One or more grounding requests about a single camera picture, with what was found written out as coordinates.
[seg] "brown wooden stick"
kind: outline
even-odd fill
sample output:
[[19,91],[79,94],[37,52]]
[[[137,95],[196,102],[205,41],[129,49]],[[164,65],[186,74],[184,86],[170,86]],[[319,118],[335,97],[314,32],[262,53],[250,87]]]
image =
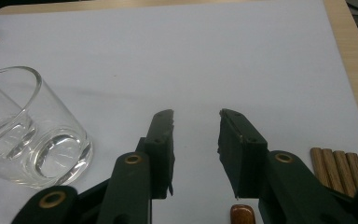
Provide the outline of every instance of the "brown wooden stick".
[[358,156],[356,153],[351,153],[351,152],[347,153],[346,156],[347,156],[348,164],[351,169],[351,174],[353,176],[354,184],[356,188],[358,188]]
[[330,180],[331,189],[345,194],[344,188],[341,184],[341,179],[339,178],[338,168],[336,165],[336,160],[333,156],[333,151],[330,148],[325,148],[322,149],[322,154],[324,155],[324,165]]
[[255,224],[255,212],[249,205],[232,205],[230,218],[231,224]]
[[315,172],[316,178],[318,178],[324,186],[331,188],[326,167],[324,165],[322,150],[319,147],[311,148],[310,158],[312,160],[313,171]]
[[333,152],[334,159],[336,160],[339,177],[341,178],[342,187],[345,194],[354,197],[356,193],[356,186],[354,185],[353,177],[351,174],[350,166],[348,165],[347,157],[344,151]]

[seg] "white paper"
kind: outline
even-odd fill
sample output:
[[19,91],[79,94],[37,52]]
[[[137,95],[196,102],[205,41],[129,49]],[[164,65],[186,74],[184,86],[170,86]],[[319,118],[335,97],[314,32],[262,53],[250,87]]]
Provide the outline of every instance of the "white paper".
[[[174,195],[153,222],[229,223],[218,160],[219,110],[244,114],[270,150],[358,153],[358,109],[322,1],[263,1],[0,16],[0,68],[40,72],[91,135],[95,157],[73,186],[108,178],[153,115],[174,110]],[[0,223],[35,190],[0,180]]]

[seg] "wooden object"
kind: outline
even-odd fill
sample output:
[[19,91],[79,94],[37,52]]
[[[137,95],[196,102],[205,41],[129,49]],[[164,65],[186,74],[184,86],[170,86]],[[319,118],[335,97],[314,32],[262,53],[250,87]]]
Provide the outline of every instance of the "wooden object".
[[316,178],[326,187],[331,188],[329,177],[324,165],[324,156],[322,150],[319,147],[313,147],[310,149],[310,158],[312,160],[313,171]]
[[249,205],[232,205],[230,218],[231,224],[255,224],[255,212]]
[[342,187],[341,179],[339,178],[338,168],[336,160],[334,159],[333,151],[330,148],[322,149],[324,156],[324,165],[327,170],[328,178],[330,180],[331,189],[334,189],[340,193],[345,193]]
[[354,184],[356,188],[358,188],[358,156],[356,153],[347,153],[346,156],[351,169]]
[[344,188],[345,194],[350,197],[354,197],[356,193],[356,187],[354,185],[351,169],[345,156],[344,151],[333,152],[334,158],[338,168],[339,177],[341,178],[342,187]]

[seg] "orange-brown object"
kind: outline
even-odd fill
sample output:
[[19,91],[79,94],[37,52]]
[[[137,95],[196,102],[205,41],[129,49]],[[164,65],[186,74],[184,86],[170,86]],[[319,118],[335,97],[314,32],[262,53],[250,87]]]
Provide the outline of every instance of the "orange-brown object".
[[353,176],[354,184],[356,185],[356,188],[358,188],[358,156],[356,153],[347,153],[347,161],[351,168],[351,174]]
[[328,174],[324,165],[324,156],[322,150],[319,147],[313,147],[310,149],[310,158],[312,160],[313,171],[316,178],[326,187],[331,188],[329,183]]
[[333,152],[334,158],[341,178],[342,187],[344,188],[345,194],[350,197],[354,197],[356,193],[356,186],[354,185],[353,177],[351,174],[350,166],[348,165],[347,157],[344,151]]
[[336,160],[333,156],[333,151],[330,148],[325,148],[322,149],[322,154],[324,155],[324,165],[330,180],[331,189],[345,194],[344,188],[341,184],[341,179],[339,178],[338,168],[336,165]]
[[255,212],[249,205],[232,205],[230,217],[231,224],[255,224]]

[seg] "wooden stick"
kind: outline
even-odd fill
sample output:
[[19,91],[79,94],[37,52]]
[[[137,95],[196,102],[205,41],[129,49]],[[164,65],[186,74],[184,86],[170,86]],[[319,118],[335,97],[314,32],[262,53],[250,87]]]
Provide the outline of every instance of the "wooden stick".
[[342,187],[345,194],[350,197],[354,197],[356,193],[356,187],[354,185],[353,177],[351,174],[350,166],[348,165],[347,157],[344,151],[333,152],[334,159],[336,160],[339,177],[341,178]]
[[351,168],[354,184],[356,188],[358,188],[358,156],[356,153],[351,152],[347,153],[346,156],[348,164]]
[[255,224],[255,212],[249,205],[232,205],[230,218],[231,224]]
[[322,154],[324,155],[324,165],[326,166],[331,189],[345,194],[344,188],[341,184],[341,179],[339,178],[338,168],[336,165],[336,160],[333,156],[333,151],[330,148],[325,148],[322,149]]
[[312,160],[313,171],[315,172],[316,178],[318,178],[324,186],[331,188],[326,167],[324,165],[322,150],[319,147],[311,148],[310,158]]

